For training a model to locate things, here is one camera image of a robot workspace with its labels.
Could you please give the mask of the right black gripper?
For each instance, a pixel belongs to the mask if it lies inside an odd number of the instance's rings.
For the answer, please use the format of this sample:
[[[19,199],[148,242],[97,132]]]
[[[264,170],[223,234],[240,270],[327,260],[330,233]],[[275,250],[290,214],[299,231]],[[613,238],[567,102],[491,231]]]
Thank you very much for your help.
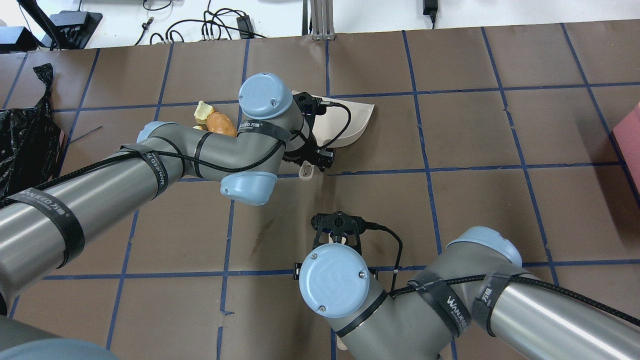
[[[359,255],[362,254],[361,235],[367,230],[367,222],[360,216],[349,215],[338,210],[333,213],[318,213],[310,219],[311,228],[315,231],[311,249],[317,249],[322,246],[320,237],[322,234],[329,235],[334,243],[341,244],[342,239],[354,237],[354,244],[345,245],[355,250]]]

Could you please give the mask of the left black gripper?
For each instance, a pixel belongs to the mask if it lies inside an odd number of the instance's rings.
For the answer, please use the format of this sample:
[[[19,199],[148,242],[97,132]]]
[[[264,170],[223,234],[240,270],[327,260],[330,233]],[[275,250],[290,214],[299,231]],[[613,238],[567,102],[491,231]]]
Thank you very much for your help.
[[[324,116],[327,107],[332,103],[307,92],[293,95],[293,100],[302,115],[302,123],[297,129],[291,131],[290,141],[286,146],[282,160],[300,167],[304,162],[308,162],[324,173],[333,165],[335,151],[318,144],[313,128],[315,118]]]

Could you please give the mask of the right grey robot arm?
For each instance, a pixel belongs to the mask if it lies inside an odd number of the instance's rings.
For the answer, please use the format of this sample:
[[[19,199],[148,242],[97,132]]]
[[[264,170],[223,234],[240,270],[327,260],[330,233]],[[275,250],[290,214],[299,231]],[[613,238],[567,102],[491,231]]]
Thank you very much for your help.
[[[639,358],[637,317],[535,277],[492,228],[469,228],[387,291],[361,234],[388,227],[342,211],[310,223],[311,252],[295,268],[301,296],[358,360],[436,360],[473,324],[528,360]]]

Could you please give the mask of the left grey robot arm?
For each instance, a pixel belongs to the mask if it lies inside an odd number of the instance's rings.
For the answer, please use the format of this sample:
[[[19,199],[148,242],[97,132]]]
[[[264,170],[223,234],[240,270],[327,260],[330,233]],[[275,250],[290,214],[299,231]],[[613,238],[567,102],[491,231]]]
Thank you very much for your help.
[[[333,101],[294,94],[279,76],[262,72],[243,82],[238,105],[236,136],[151,121],[136,143],[103,161],[8,196],[0,214],[2,316],[27,287],[185,176],[219,182],[222,195],[260,207],[282,161],[331,167],[334,151],[316,143],[313,126]]]

